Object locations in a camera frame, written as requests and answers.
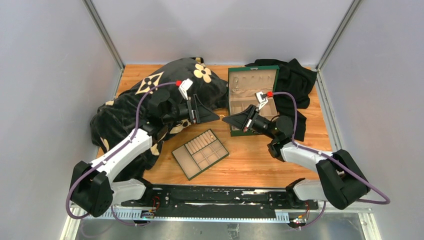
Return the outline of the green jewelry box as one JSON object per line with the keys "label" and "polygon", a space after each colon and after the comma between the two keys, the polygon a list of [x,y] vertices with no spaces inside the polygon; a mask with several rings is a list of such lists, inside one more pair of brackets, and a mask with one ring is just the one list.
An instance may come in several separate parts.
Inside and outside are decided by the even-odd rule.
{"label": "green jewelry box", "polygon": [[[228,69],[228,111],[229,115],[244,111],[249,105],[257,106],[256,92],[273,92],[276,86],[279,67],[250,66],[232,67]],[[278,116],[274,99],[268,98],[268,103],[259,111],[259,115],[272,121]],[[231,137],[260,135],[252,129],[243,132],[229,125]]]}

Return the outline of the green jewelry tray insert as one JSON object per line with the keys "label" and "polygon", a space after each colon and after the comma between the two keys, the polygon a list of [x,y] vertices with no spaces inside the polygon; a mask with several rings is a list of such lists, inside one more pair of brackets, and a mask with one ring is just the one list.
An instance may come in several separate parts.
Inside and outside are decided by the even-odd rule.
{"label": "green jewelry tray insert", "polygon": [[208,129],[172,151],[190,181],[230,155],[215,133]]}

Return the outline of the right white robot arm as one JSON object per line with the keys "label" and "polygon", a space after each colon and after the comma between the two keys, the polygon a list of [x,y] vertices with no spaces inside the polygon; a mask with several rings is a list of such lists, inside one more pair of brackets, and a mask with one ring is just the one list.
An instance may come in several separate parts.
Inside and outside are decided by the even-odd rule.
{"label": "right white robot arm", "polygon": [[286,187],[289,192],[285,195],[285,201],[292,209],[298,209],[306,200],[319,200],[344,210],[371,190],[346,150],[320,151],[296,143],[292,137],[294,124],[287,116],[268,120],[259,114],[256,106],[250,105],[244,111],[222,120],[243,132],[252,130],[271,138],[267,148],[273,158],[297,164],[318,174],[317,180],[300,178]]}

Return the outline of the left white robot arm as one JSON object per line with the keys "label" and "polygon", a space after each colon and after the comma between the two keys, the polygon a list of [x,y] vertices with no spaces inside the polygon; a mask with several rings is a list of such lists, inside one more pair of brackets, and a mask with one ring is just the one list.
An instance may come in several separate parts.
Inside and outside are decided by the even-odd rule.
{"label": "left white robot arm", "polygon": [[70,210],[71,203],[84,209],[86,216],[93,217],[122,202],[135,200],[142,207],[152,203],[153,193],[146,180],[115,179],[137,156],[158,143],[171,124],[182,120],[203,124],[220,119],[201,103],[197,94],[183,97],[183,103],[176,103],[166,89],[154,91],[146,104],[146,116],[140,118],[136,114],[135,128],[124,140],[90,163],[80,161],[75,165],[65,202],[70,217],[78,218]]}

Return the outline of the black blanket with beige flowers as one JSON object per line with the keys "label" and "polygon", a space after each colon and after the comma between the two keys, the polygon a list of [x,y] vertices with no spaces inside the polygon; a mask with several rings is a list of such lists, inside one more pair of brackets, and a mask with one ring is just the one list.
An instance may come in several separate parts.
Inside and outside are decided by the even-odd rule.
{"label": "black blanket with beige flowers", "polygon": [[[136,110],[143,95],[158,84],[193,81],[188,95],[196,94],[200,102],[211,110],[227,108],[228,82],[208,68],[201,57],[184,57],[171,61],[145,76],[129,90],[114,100],[107,101],[97,109],[90,121],[91,141],[104,153],[124,140],[136,125]],[[165,141],[192,125],[187,118],[168,124],[169,129],[158,143],[138,155],[113,180],[114,182],[138,179],[150,170],[159,159]]]}

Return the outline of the black cloth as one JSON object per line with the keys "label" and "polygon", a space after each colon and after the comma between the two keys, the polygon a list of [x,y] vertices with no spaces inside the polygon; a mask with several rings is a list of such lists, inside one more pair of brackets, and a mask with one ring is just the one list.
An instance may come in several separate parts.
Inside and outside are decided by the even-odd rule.
{"label": "black cloth", "polygon": [[[286,62],[278,59],[256,59],[246,67],[278,66],[278,76],[274,92],[290,93],[295,101],[297,109],[307,109],[310,105],[311,93],[317,78],[317,72],[303,67],[297,59]],[[278,115],[289,117],[293,124],[295,121],[295,109],[292,99],[286,95],[277,95],[274,102]],[[297,141],[305,140],[307,118],[297,111],[297,123],[294,138]]]}

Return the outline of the black mounting base plate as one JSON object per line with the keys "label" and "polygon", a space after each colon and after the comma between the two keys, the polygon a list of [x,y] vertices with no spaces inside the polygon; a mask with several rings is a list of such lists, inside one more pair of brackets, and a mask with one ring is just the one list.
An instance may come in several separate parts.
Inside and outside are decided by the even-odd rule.
{"label": "black mounting base plate", "polygon": [[277,211],[304,214],[318,210],[314,200],[298,200],[284,188],[155,184],[142,199],[123,207],[156,210],[156,217],[275,219]]}

